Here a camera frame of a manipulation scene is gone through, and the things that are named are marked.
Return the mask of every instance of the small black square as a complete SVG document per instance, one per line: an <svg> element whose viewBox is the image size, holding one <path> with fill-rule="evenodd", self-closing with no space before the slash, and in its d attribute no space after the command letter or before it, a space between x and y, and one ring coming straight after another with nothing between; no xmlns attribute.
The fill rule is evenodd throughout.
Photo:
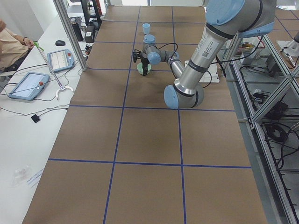
<svg viewBox="0 0 299 224"><path fill-rule="evenodd" d="M40 121L40 118L35 114L31 117L31 119L34 121L34 123L37 123L38 121Z"/></svg>

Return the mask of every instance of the robotic arm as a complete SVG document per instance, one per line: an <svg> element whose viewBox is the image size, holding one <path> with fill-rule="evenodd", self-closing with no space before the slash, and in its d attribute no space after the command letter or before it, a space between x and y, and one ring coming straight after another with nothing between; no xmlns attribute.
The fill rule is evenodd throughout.
<svg viewBox="0 0 299 224"><path fill-rule="evenodd" d="M172 109L196 107L204 98L199 81L224 42L236 33L245 38L271 32L275 8L276 0L210 0L205 32L186 68L175 52L159 50L153 35L145 35L142 51L133 54L134 61L140 58L144 69L149 63L167 62L176 79L164 90L165 103Z"/></svg>

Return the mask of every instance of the beige shirt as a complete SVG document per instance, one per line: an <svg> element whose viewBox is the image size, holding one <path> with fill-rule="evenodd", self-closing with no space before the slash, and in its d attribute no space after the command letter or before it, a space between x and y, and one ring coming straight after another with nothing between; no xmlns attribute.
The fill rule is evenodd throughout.
<svg viewBox="0 0 299 224"><path fill-rule="evenodd" d="M2 45L0 70L2 71L28 52L28 46L22 45L14 36L17 36L17 34L14 34L7 28L0 32L0 42Z"/></svg>

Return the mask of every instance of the white label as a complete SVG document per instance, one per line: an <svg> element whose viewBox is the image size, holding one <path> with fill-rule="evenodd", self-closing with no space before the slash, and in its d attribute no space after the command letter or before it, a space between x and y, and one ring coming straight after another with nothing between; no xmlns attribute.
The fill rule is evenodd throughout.
<svg viewBox="0 0 299 224"><path fill-rule="evenodd" d="M218 45L219 42L215 40L209 41L206 39L206 36L203 35L196 49L200 56L205 57L206 59L210 59L212 54L217 49Z"/></svg>
<svg viewBox="0 0 299 224"><path fill-rule="evenodd" d="M29 180L27 180L27 184L30 186L30 188L39 182L39 180L42 177L42 174L43 174L43 169L38 171L33 177L31 177Z"/></svg>

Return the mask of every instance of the white table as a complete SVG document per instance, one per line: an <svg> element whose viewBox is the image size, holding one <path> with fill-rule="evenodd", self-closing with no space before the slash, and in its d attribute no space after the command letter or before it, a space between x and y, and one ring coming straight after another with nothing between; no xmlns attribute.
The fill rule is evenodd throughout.
<svg viewBox="0 0 299 224"><path fill-rule="evenodd" d="M79 15L82 16L78 13L69 13L70 17ZM62 47L55 46L56 40L64 40L66 45ZM53 20L38 42L44 48L45 53L66 48L73 52L59 16ZM79 44L81 49L85 48L85 42ZM45 64L45 61L34 47L20 69L39 64ZM48 67L33 69L35 72L49 74L50 79L54 79ZM17 73L11 78L10 83L18 83L31 70L28 69ZM70 81L68 85L74 89L76 89L80 79L78 73L81 73L79 64L66 75ZM60 81L63 85L67 84L64 77L61 77ZM9 93L13 86L5 89ZM37 98L51 99L58 89L59 86L56 81L50 82ZM72 96L73 92L70 90L60 92L59 100L54 99L50 102L39 100L20 101L10 99L7 96L0 96L0 107L28 114L45 108L67 105ZM21 116L0 109L0 224L22 223L37 184L30 188L26 182L23 182L17 187L12 187L13 173L16 169L23 168L26 165L31 167L32 175L44 168L65 114L66 110L51 111L43 115L38 123L34 123L30 118L31 115Z"/></svg>

